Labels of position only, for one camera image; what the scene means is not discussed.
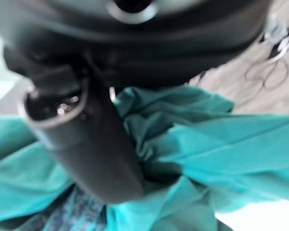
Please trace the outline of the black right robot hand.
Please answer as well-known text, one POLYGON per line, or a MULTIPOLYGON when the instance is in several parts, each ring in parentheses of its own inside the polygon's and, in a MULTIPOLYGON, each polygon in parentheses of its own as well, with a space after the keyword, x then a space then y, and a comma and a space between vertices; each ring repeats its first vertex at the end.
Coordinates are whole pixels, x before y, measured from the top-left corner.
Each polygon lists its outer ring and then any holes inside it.
POLYGON ((261 34, 269 0, 0 0, 9 70, 29 79, 19 111, 88 193, 142 197, 143 171, 109 88, 186 83, 261 34))

